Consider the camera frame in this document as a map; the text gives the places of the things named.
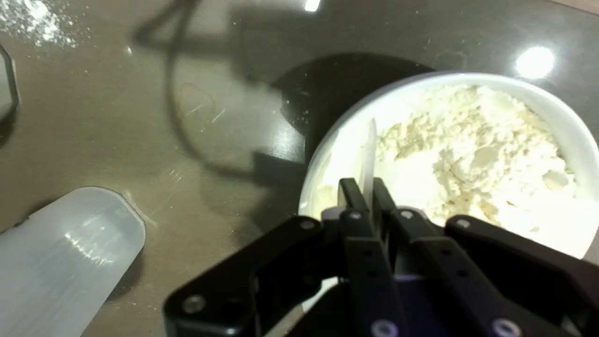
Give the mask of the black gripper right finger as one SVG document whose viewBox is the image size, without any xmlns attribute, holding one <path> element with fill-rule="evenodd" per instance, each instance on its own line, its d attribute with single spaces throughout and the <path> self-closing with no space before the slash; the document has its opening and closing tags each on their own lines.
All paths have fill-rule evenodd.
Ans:
<svg viewBox="0 0 599 337">
<path fill-rule="evenodd" d="M 383 219 L 393 259 L 404 257 L 445 294 L 471 333 L 486 337 L 599 337 L 599 268 L 471 215 L 439 229 L 398 206 L 372 182 L 372 206 Z"/>
</svg>

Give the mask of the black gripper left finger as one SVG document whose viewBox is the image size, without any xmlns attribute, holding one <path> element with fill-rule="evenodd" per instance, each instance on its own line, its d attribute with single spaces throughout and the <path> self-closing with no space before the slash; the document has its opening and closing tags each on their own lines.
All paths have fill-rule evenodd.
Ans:
<svg viewBox="0 0 599 337">
<path fill-rule="evenodd" d="M 364 195 L 338 182 L 340 204 L 295 215 L 174 290 L 168 337 L 263 337 L 305 300 L 286 337 L 398 337 L 402 307 Z"/>
</svg>

